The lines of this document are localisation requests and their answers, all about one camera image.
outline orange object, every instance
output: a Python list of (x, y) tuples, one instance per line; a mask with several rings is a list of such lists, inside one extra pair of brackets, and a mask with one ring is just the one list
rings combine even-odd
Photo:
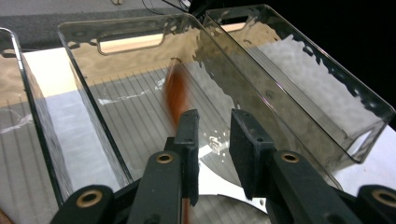
[[(189, 109), (188, 105), (188, 71), (183, 68), (181, 60), (173, 58), (166, 75), (164, 90), (165, 100), (168, 105), (169, 112), (172, 116), (175, 132), (177, 130), (180, 115)], [(188, 224), (189, 221), (190, 200), (183, 199), (183, 223)]]

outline screw hole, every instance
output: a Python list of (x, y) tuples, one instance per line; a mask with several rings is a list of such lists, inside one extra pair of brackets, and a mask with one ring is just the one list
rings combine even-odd
[(164, 153), (157, 157), (157, 162), (159, 163), (168, 163), (173, 160), (173, 157), (170, 154)]
[(373, 196), (379, 202), (391, 207), (396, 207), (396, 194), (389, 192), (385, 189), (373, 190)]
[(83, 192), (77, 199), (77, 206), (81, 208), (91, 207), (102, 200), (103, 193), (97, 189)]
[(282, 154), (282, 160), (287, 161), (287, 162), (297, 162), (300, 159), (297, 156), (293, 155), (293, 154), (283, 153)]

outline transparent container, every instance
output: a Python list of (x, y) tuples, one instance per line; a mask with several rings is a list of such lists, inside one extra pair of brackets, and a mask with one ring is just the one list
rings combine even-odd
[(364, 162), (394, 117), (387, 102), (267, 5), (208, 10), (204, 27), (328, 170)]
[(15, 223), (49, 223), (62, 203), (50, 169), (49, 148), (57, 146), (50, 134), (46, 104), (18, 38), (0, 28), (0, 209)]
[[(240, 108), (258, 119), (277, 149), (303, 154), (329, 184), (339, 187), (250, 83), (245, 71), (191, 15), (67, 22), (59, 26), (59, 34), (77, 85), (87, 94), (84, 103), (97, 113), (106, 137), (120, 152), (133, 180), (142, 176), (149, 156), (163, 150), (166, 138), (175, 135), (163, 85), (167, 74), (176, 69), (189, 86), (187, 108), (196, 108), (200, 115), (201, 168), (207, 166), (240, 186), (228, 150), (231, 110)], [(283, 92), (272, 83), (274, 91)], [(200, 182), (200, 186), (206, 184), (210, 183)], [(234, 210), (234, 204), (230, 198), (200, 197), (191, 218), (205, 223), (261, 220), (263, 214), (258, 210)], [(222, 214), (221, 209), (230, 212)]]

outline brown object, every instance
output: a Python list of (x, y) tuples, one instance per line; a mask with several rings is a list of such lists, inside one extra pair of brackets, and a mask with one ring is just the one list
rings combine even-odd
[(13, 224), (11, 219), (0, 209), (0, 224)]
[(178, 125), (180, 115), (188, 110), (187, 89), (188, 83), (181, 61), (172, 59), (166, 75), (164, 90), (165, 100), (171, 113), (175, 129)]

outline plastic bin handle cutout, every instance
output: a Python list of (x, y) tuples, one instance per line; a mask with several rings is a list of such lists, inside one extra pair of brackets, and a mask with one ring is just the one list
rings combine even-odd
[(163, 39), (162, 29), (105, 34), (98, 38), (98, 50), (101, 54), (109, 55), (136, 49), (154, 48), (161, 45)]

